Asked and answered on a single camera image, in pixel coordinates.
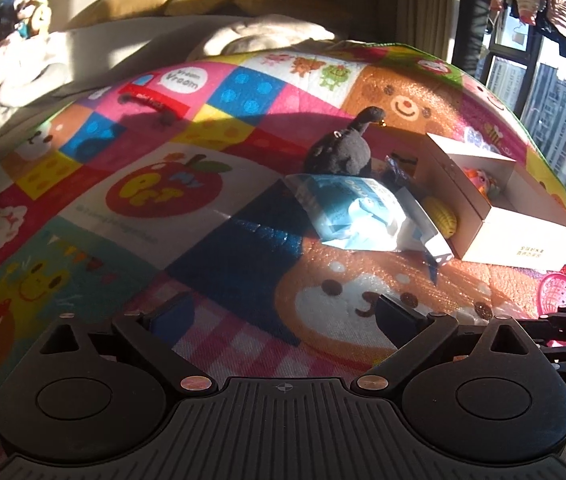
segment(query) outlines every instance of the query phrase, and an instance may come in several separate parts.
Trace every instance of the white speech bubble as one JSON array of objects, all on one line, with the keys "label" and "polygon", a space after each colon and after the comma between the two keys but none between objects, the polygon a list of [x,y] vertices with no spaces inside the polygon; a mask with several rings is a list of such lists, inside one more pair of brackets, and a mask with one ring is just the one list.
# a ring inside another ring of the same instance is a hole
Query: white speech bubble
[{"label": "white speech bubble", "polygon": [[207,83],[207,72],[197,66],[170,70],[160,78],[160,84],[178,94],[191,94]]}]

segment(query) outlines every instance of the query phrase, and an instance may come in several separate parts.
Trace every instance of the green leaf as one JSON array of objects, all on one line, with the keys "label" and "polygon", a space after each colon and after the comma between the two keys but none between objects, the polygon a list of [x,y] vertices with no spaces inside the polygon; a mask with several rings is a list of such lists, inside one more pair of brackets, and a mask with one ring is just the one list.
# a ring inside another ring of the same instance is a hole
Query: green leaf
[{"label": "green leaf", "polygon": [[203,173],[224,173],[231,171],[232,168],[222,162],[215,162],[213,160],[199,160],[192,164],[192,169],[202,171]]}]

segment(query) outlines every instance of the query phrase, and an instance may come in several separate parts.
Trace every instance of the curtain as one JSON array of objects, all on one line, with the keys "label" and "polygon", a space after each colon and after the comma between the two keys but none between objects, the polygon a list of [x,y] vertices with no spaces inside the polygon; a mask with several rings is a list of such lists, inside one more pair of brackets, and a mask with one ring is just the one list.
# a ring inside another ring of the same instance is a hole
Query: curtain
[{"label": "curtain", "polygon": [[460,0],[394,0],[394,9],[381,4],[381,24],[385,35],[397,43],[452,60]]}]

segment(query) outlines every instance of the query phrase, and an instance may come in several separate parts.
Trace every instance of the red apple print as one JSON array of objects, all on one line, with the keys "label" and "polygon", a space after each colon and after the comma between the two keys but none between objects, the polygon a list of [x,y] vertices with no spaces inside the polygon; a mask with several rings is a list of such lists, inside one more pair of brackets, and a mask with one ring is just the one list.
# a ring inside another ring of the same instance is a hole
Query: red apple print
[{"label": "red apple print", "polygon": [[223,188],[219,173],[232,168],[195,155],[189,161],[171,153],[163,161],[133,171],[112,186],[106,195],[115,213],[134,218],[165,218],[201,209],[213,202]]}]

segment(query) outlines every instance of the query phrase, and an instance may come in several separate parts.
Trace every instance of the triangular cutout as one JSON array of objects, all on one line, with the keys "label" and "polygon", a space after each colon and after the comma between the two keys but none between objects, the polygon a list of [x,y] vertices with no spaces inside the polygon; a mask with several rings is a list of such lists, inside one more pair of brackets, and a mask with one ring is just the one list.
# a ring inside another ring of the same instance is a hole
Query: triangular cutout
[{"label": "triangular cutout", "polygon": [[74,331],[69,325],[59,325],[41,349],[41,354],[60,354],[76,352],[79,344],[74,337]]},{"label": "triangular cutout", "polygon": [[492,343],[492,351],[501,354],[527,354],[527,348],[521,343],[516,336],[516,332],[509,325],[501,325],[498,327],[496,337]]}]

